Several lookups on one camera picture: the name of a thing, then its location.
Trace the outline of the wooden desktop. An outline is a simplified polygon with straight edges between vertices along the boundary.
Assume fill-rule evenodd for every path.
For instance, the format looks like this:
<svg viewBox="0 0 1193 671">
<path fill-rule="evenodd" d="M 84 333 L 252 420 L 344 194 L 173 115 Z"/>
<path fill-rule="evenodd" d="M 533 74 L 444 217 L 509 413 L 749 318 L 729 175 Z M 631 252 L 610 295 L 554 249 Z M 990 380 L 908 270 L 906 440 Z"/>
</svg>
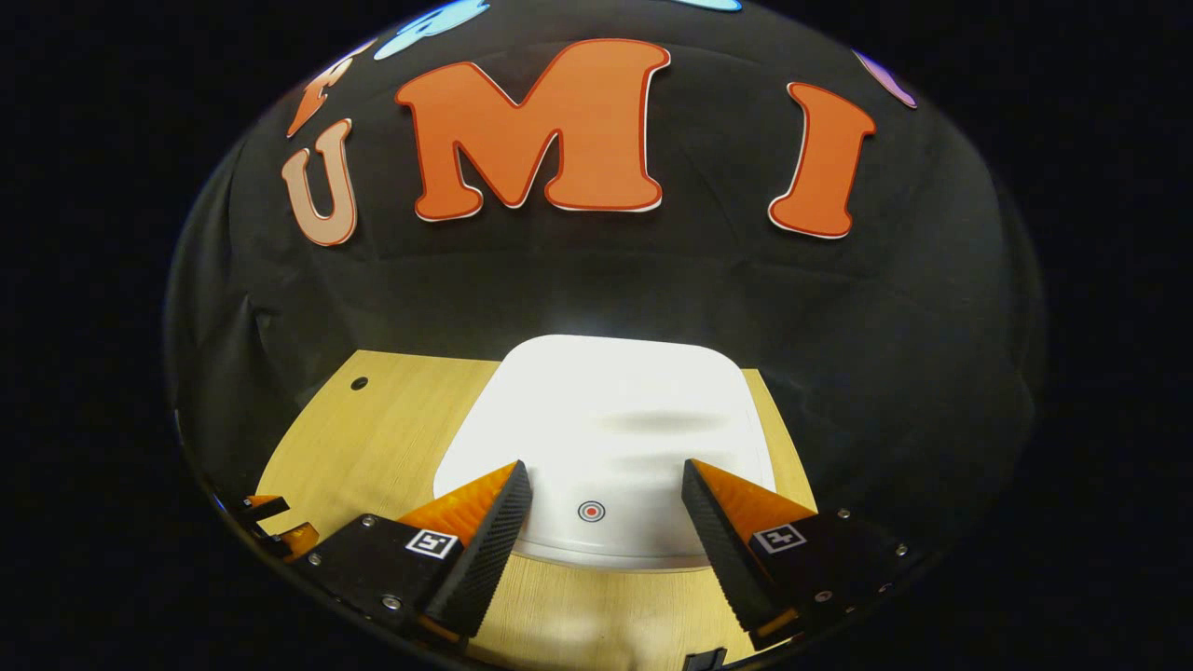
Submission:
<svg viewBox="0 0 1193 671">
<path fill-rule="evenodd" d="M 367 349 L 350 356 L 256 478 L 256 493 L 290 506 L 266 529 L 311 523 L 329 536 L 358 515 L 395 519 L 434 500 L 435 469 L 497 365 Z M 758 370 L 741 369 L 769 447 L 771 491 L 815 509 L 775 400 Z M 725 650 L 728 664 L 754 654 L 710 566 L 571 568 L 513 550 L 468 652 L 515 671 L 680 671 L 709 650 Z"/>
</svg>

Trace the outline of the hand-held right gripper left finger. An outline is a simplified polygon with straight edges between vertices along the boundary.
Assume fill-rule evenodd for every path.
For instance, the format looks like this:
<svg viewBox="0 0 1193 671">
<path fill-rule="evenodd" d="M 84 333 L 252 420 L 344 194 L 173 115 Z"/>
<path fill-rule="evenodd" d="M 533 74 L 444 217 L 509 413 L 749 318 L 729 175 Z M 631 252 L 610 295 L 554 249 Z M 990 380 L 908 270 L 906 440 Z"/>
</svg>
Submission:
<svg viewBox="0 0 1193 671">
<path fill-rule="evenodd" d="M 486 620 L 531 501 L 528 468 L 511 462 L 397 519 L 358 515 L 293 570 L 392 636 L 460 647 Z"/>
</svg>

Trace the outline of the black backdrop cloth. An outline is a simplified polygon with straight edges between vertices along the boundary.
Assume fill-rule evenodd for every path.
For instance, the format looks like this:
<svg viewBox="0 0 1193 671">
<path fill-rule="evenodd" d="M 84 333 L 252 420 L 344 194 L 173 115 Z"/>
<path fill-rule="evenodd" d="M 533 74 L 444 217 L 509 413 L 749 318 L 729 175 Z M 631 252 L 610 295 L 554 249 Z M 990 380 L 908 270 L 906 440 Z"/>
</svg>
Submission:
<svg viewBox="0 0 1193 671">
<path fill-rule="evenodd" d="M 247 494 L 359 349 L 605 336 L 758 369 L 818 500 L 966 536 L 1038 418 L 1027 226 L 911 72 L 717 1 L 453 0 L 286 90 L 171 263 L 166 394 L 204 484 Z"/>
</svg>

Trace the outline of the white desktop garbage bin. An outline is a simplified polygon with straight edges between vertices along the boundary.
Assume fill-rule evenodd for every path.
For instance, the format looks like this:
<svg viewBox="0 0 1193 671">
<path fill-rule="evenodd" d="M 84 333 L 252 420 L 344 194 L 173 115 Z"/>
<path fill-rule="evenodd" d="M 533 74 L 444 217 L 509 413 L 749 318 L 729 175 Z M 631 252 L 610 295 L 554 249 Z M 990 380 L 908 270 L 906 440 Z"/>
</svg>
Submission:
<svg viewBox="0 0 1193 671">
<path fill-rule="evenodd" d="M 769 447 L 743 370 L 709 347 L 537 336 L 499 362 L 432 484 L 443 495 L 520 461 L 517 554 L 571 568 L 707 568 L 681 499 L 690 458 L 766 490 Z"/>
</svg>

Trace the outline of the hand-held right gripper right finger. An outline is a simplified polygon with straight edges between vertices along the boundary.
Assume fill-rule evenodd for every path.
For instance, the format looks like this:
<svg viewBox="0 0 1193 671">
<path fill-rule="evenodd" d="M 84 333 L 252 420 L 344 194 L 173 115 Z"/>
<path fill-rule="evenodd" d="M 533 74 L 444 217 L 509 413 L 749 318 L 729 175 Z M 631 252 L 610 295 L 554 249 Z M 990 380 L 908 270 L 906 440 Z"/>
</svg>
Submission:
<svg viewBox="0 0 1193 671">
<path fill-rule="evenodd" d="M 721 593 L 758 652 L 843 628 L 919 577 L 919 549 L 847 509 L 799 501 L 698 458 L 681 500 Z"/>
</svg>

